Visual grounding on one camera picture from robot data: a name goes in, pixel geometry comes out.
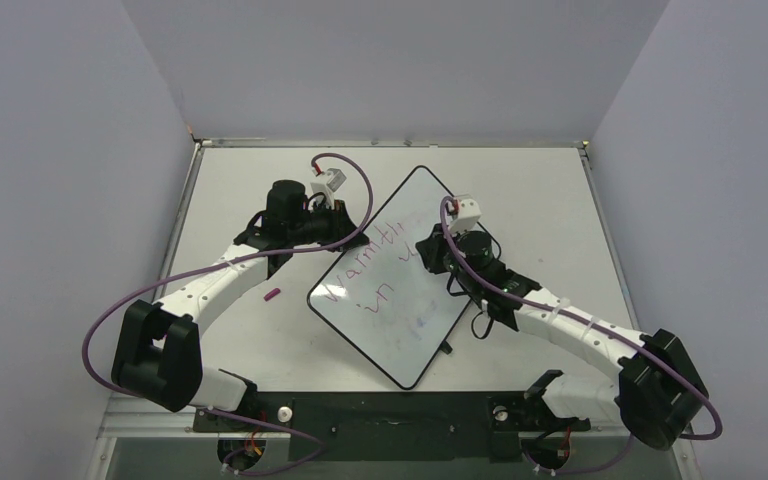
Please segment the black framed whiteboard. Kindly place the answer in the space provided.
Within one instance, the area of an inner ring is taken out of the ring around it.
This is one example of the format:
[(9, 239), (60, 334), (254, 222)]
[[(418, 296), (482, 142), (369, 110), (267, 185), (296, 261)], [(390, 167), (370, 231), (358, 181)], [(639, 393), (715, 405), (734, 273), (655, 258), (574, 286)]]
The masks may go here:
[(419, 384), (468, 305), (415, 248), (450, 193), (431, 169), (414, 168), (371, 216), (368, 244), (342, 253), (307, 295), (310, 310), (401, 390)]

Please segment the magenta marker cap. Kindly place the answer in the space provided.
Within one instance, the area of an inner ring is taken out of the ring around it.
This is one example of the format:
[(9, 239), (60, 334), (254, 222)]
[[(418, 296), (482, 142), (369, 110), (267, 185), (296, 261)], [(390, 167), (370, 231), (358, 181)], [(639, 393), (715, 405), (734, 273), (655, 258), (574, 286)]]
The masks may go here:
[(270, 290), (269, 292), (267, 292), (263, 296), (263, 300), (265, 302), (268, 302), (268, 301), (272, 300), (273, 298), (275, 298), (276, 296), (278, 296), (280, 294), (281, 294), (281, 289), (280, 288), (273, 288), (272, 290)]

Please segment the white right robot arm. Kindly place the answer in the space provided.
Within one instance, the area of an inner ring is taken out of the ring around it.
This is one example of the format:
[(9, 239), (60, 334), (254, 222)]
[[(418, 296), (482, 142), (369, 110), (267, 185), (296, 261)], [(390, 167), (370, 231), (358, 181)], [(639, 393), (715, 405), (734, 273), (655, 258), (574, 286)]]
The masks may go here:
[(546, 385), (530, 388), (523, 403), (532, 424), (548, 427), (559, 418), (620, 422), (644, 445), (668, 450), (690, 436), (690, 423), (707, 410), (714, 421), (708, 436), (721, 434), (709, 392), (676, 335), (664, 329), (646, 334), (589, 315), (508, 268), (492, 246), (484, 231), (451, 235), (436, 224), (416, 250), (429, 273), (447, 275), (492, 321), (541, 338), (605, 377), (578, 382), (556, 373)]

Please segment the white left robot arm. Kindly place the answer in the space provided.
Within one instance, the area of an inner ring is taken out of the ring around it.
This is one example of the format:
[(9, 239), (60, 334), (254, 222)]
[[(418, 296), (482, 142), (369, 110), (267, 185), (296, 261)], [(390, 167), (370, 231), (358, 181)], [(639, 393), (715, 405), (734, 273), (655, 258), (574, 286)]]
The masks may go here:
[(278, 180), (256, 213), (209, 272), (155, 303), (137, 300), (124, 313), (114, 355), (112, 383), (165, 409), (219, 409), (232, 429), (258, 416), (255, 384), (203, 362), (201, 336), (244, 293), (270, 279), (297, 247), (342, 252), (368, 244), (358, 232), (335, 180), (309, 187)]

